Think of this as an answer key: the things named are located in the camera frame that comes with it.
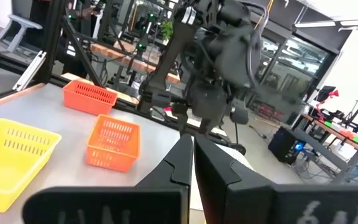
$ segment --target white ceiling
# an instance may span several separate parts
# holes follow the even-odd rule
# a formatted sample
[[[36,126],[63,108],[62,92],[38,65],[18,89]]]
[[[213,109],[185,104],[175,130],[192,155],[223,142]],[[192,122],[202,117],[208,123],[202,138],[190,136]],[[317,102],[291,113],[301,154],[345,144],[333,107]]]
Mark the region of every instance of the white ceiling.
[[[297,0],[335,20],[358,19],[358,0]]]

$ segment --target stool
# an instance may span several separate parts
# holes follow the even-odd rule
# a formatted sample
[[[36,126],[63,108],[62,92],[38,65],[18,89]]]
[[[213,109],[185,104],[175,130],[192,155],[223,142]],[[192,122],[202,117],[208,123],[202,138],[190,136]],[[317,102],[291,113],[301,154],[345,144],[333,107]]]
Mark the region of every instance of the stool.
[[[0,43],[4,43],[3,39],[5,37],[5,35],[7,34],[8,30],[11,28],[12,26],[12,22],[18,22],[21,25],[20,30],[18,31],[18,33],[15,35],[15,37],[12,39],[12,41],[9,43],[7,50],[10,53],[13,53],[16,48],[19,46],[20,42],[23,39],[23,36],[25,34],[25,31],[30,28],[30,29],[42,29],[42,26],[40,24],[37,24],[35,22],[31,22],[28,19],[24,19],[20,16],[16,16],[16,15],[9,15],[8,18],[9,23],[8,25],[0,32]]]

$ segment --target green leaves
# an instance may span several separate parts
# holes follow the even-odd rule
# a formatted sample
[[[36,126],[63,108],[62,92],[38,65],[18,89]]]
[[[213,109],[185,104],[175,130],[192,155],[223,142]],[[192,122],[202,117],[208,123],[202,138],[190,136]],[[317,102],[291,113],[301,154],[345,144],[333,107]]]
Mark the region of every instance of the green leaves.
[[[169,40],[173,34],[173,24],[172,21],[167,21],[162,24],[162,35],[163,40]]]

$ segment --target yellow basket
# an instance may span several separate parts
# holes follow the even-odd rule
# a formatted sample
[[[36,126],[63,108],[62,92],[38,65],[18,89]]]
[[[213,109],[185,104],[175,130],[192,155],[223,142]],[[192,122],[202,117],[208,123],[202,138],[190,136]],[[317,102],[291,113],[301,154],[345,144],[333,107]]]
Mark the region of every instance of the yellow basket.
[[[0,212],[5,212],[48,162],[61,135],[0,119]]]

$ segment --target computer tower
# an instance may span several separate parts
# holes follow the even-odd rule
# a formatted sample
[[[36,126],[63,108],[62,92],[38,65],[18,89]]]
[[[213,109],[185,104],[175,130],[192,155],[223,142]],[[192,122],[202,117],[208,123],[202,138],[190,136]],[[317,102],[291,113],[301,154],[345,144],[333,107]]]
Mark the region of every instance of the computer tower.
[[[296,161],[296,157],[305,145],[297,140],[291,132],[289,129],[280,127],[268,145],[268,149],[278,161],[287,164],[293,164]]]

